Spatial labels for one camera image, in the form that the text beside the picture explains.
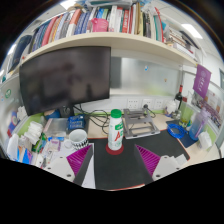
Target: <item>purple sign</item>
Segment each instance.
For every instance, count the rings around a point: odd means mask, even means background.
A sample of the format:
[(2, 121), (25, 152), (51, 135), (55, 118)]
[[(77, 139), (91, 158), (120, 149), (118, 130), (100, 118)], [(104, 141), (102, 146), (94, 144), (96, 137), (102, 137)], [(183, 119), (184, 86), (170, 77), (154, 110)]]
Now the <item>purple sign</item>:
[(194, 81), (193, 89), (197, 92), (203, 99), (208, 91), (208, 85), (211, 78), (211, 72), (205, 67), (198, 65), (196, 79)]

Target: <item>black cable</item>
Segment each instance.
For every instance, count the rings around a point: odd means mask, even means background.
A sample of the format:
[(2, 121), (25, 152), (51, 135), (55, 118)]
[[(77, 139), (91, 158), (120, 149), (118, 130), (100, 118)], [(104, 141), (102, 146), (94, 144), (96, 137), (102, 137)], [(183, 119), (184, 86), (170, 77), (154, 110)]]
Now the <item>black cable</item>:
[[(108, 135), (108, 133), (104, 131), (104, 127), (108, 127), (108, 126), (109, 126), (109, 125), (105, 125), (105, 124), (107, 123), (107, 121), (109, 120), (109, 117), (108, 117), (107, 112), (104, 111), (104, 110), (94, 110), (94, 111), (92, 111), (91, 113), (89, 113), (89, 112), (86, 112), (86, 111), (84, 111), (84, 110), (82, 109), (81, 104), (79, 104), (79, 105), (80, 105), (80, 109), (79, 109), (78, 107), (76, 107), (76, 106), (74, 106), (74, 108), (76, 108), (77, 110), (81, 111), (83, 114), (89, 116), (89, 119), (90, 119), (95, 125), (97, 125), (98, 127), (101, 127), (101, 128), (102, 128), (102, 131), (103, 131), (106, 135)], [(94, 113), (95, 111), (103, 111), (103, 112), (106, 114), (106, 116), (100, 116), (100, 117), (104, 117), (104, 118), (106, 118), (106, 121), (102, 121), (102, 120), (100, 120), (99, 118), (97, 118), (97, 116), (94, 116), (93, 113)], [(99, 125), (99, 124), (97, 124), (94, 120), (91, 119), (91, 117), (94, 117), (94, 118), (97, 119), (98, 121), (102, 122), (103, 125)]]

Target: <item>ceiling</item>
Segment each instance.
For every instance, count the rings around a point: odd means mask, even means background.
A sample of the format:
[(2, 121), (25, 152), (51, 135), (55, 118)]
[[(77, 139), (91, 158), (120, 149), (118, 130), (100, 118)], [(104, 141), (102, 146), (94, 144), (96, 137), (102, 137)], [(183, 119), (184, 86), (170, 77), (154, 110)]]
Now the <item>ceiling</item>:
[(206, 53), (212, 54), (218, 60), (222, 60), (219, 51), (217, 50), (215, 44), (213, 43), (212, 39), (206, 33), (206, 31), (190, 16), (188, 16), (185, 12), (173, 7), (172, 5), (162, 1), (162, 0), (153, 0), (153, 6), (157, 7), (160, 12), (164, 15), (167, 15), (174, 20), (178, 21), (179, 23), (188, 23), (194, 26), (194, 28), (200, 33), (203, 39), (197, 39), (199, 44), (201, 44), (202, 48), (205, 50)]

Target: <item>cable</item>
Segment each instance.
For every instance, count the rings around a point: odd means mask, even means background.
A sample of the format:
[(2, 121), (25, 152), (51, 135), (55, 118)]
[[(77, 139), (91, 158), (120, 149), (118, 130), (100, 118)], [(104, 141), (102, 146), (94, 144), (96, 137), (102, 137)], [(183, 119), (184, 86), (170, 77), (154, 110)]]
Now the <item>cable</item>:
[[(86, 111), (84, 111), (84, 110), (82, 109), (81, 104), (79, 104), (79, 105), (80, 105), (80, 108), (78, 108), (78, 107), (76, 107), (76, 106), (74, 106), (74, 108), (76, 108), (77, 110), (81, 111), (83, 114), (89, 116), (89, 119), (90, 119), (95, 125), (97, 125), (98, 127), (101, 127), (101, 128), (102, 128), (102, 131), (103, 131), (106, 135), (108, 135), (108, 133), (104, 131), (104, 127), (108, 127), (108, 126), (109, 126), (109, 124), (107, 123), (107, 121), (110, 120), (109, 117), (108, 117), (107, 112), (104, 111), (104, 110), (94, 110), (94, 111), (92, 111), (91, 113), (89, 113), (89, 112), (86, 112)], [(100, 120), (99, 118), (97, 118), (97, 117), (99, 117), (99, 116), (93, 115), (93, 113), (94, 113), (95, 111), (103, 111), (103, 112), (106, 114), (106, 116), (100, 116), (100, 117), (104, 117), (104, 118), (106, 118), (106, 121), (102, 121), (102, 120)], [(98, 121), (102, 122), (103, 125), (99, 125), (99, 124), (97, 124), (93, 119), (91, 119), (91, 117), (93, 117), (93, 118), (97, 119)]]
[(154, 116), (152, 118), (155, 118), (156, 117), (156, 114), (154, 112), (152, 112), (149, 108), (148, 108), (148, 104), (145, 104), (143, 106), (143, 108), (146, 108), (149, 112), (151, 112), (152, 114), (154, 114)]
[(147, 108), (149, 112), (151, 112), (152, 114), (154, 114), (154, 116), (152, 118), (156, 117), (156, 114), (154, 112), (152, 112), (149, 108)]
[[(174, 132), (172, 131), (173, 128), (178, 129), (179, 133), (174, 133)], [(169, 124), (169, 125), (168, 125), (168, 128), (167, 128), (167, 131), (168, 131), (169, 134), (172, 135), (174, 138), (183, 138), (184, 135), (185, 135), (185, 133), (187, 132), (187, 131), (185, 131), (185, 130), (183, 129), (183, 127), (181, 127), (181, 126), (179, 126), (179, 125), (177, 125), (177, 124)]]

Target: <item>white bottle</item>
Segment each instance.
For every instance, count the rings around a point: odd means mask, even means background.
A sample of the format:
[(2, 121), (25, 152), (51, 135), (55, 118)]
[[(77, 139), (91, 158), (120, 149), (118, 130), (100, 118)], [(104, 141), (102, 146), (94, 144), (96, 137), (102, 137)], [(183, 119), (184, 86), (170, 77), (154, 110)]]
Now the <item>white bottle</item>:
[(189, 121), (189, 126), (186, 127), (186, 130), (187, 130), (187, 131), (190, 131), (190, 129), (191, 129), (191, 127), (192, 127), (192, 124), (193, 124), (193, 122), (194, 122), (194, 120), (195, 120), (195, 116), (196, 116), (196, 114), (197, 114), (197, 113), (193, 113), (193, 114), (191, 115), (191, 119), (190, 119), (190, 121)]
[(174, 100), (168, 101), (168, 103), (166, 104), (166, 108), (164, 110), (165, 116), (171, 117), (172, 112), (175, 112), (176, 108), (177, 105)]
[(122, 146), (123, 139), (123, 122), (121, 119), (121, 111), (114, 109), (111, 111), (109, 124), (108, 146), (111, 150), (119, 150)]

